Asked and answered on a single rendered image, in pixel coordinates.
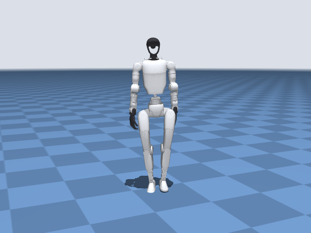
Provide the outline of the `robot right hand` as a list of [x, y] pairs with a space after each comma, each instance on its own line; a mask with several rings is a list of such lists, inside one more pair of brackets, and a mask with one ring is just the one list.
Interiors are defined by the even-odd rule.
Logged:
[[138, 128], [135, 127], [135, 125], [138, 126], [137, 123], [135, 122], [136, 109], [133, 108], [132, 113], [130, 112], [129, 114], [130, 114], [130, 125], [132, 128], [137, 130]]

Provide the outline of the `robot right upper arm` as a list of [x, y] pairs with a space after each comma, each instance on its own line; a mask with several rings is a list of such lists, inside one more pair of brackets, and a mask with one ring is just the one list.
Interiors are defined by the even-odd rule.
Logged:
[[140, 91], [140, 86], [138, 85], [139, 83], [139, 77], [140, 73], [139, 71], [142, 70], [142, 63], [143, 62], [138, 62], [133, 65], [133, 71], [132, 71], [132, 88], [131, 92], [133, 93], [138, 93]]

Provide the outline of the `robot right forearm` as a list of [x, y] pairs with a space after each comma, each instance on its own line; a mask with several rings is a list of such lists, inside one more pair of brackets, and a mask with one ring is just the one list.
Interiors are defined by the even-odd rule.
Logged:
[[[131, 88], [132, 88], [132, 86], [131, 86]], [[130, 108], [129, 108], [129, 112], [132, 113], [132, 109], [133, 108], [137, 109], [138, 94], [131, 92], [131, 88], [130, 88]]]

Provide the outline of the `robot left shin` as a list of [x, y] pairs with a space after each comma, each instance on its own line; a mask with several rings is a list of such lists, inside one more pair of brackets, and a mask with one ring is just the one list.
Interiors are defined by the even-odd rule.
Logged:
[[170, 163], [170, 155], [171, 155], [170, 149], [165, 149], [164, 153], [161, 153], [161, 182], [162, 179], [166, 181], [167, 169]]

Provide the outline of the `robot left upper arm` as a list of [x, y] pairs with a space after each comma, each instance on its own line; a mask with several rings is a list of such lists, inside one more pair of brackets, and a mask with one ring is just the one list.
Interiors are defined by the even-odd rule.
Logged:
[[169, 78], [169, 85], [168, 89], [170, 91], [177, 91], [178, 85], [175, 83], [176, 81], [176, 71], [175, 71], [175, 64], [172, 61], [166, 61], [168, 72], [168, 78]]

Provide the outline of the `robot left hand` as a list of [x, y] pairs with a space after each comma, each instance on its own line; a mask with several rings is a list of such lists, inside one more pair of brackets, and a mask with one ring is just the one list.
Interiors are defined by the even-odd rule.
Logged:
[[176, 123], [177, 113], [178, 113], [178, 111], [177, 111], [177, 107], [174, 107], [174, 108], [173, 108], [173, 111], [175, 112], [175, 123]]

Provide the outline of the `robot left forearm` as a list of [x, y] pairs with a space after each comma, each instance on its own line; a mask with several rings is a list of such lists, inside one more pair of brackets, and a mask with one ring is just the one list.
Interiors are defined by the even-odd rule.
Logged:
[[177, 107], [177, 110], [178, 110], [178, 98], [177, 98], [177, 95], [178, 95], [178, 90], [177, 91], [173, 91], [170, 93], [170, 96], [171, 96], [171, 109], [173, 110], [174, 107]]

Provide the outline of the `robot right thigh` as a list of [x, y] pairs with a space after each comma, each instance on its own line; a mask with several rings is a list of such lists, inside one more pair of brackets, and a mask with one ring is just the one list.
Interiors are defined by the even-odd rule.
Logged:
[[149, 109], [142, 110], [138, 113], [138, 127], [143, 151], [148, 150], [150, 155], [153, 154], [153, 145], [150, 143]]

